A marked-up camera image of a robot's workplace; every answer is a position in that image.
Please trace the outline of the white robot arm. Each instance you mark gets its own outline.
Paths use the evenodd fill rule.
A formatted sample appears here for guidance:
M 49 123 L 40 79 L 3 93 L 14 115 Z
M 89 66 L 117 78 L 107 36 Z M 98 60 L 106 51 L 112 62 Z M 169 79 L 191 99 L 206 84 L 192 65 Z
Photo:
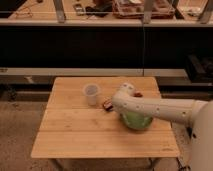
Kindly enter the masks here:
M 134 92 L 132 84 L 123 83 L 112 96 L 114 110 L 189 126 L 192 138 L 187 171 L 213 171 L 213 100 L 139 98 Z

